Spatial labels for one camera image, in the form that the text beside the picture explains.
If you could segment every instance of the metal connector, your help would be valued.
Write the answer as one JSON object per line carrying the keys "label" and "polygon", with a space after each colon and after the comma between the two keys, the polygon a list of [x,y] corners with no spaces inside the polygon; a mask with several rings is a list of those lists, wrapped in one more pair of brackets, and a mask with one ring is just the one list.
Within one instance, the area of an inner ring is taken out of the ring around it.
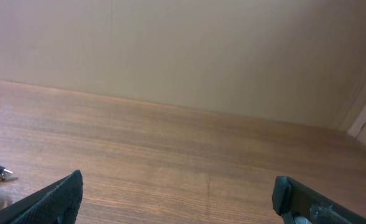
{"label": "metal connector", "polygon": [[0,178],[2,178],[2,180],[10,180],[12,178],[13,172],[4,169],[0,175]]}

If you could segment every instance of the wood grain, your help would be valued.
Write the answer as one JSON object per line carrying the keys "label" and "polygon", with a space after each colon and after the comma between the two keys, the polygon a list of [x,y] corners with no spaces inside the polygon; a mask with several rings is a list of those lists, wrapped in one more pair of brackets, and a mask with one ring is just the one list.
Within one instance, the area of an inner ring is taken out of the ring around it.
{"label": "wood grain", "polygon": [[0,81],[0,208],[83,174],[78,223],[282,223],[289,175],[366,217],[366,148],[344,133]]}

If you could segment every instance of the wooden desk surface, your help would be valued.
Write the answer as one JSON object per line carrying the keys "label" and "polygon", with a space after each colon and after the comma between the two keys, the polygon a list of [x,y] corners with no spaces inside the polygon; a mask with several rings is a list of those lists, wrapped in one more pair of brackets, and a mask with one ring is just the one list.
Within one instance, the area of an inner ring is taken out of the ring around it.
{"label": "wooden desk surface", "polygon": [[77,223],[282,223],[289,175],[366,217],[366,148],[342,133],[0,82],[0,208],[80,169]]}

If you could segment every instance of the white wall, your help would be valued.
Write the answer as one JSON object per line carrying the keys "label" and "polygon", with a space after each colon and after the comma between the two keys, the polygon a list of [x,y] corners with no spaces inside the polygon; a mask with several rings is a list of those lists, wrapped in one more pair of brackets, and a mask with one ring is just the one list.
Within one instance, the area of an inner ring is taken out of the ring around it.
{"label": "white wall", "polygon": [[0,0],[0,79],[338,128],[364,0]]}

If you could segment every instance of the beige wall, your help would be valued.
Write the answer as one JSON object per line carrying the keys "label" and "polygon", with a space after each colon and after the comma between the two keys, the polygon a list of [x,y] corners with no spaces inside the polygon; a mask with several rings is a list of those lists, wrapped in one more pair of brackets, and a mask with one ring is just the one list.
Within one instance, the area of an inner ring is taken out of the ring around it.
{"label": "beige wall", "polygon": [[0,1],[0,79],[338,128],[364,0]]}

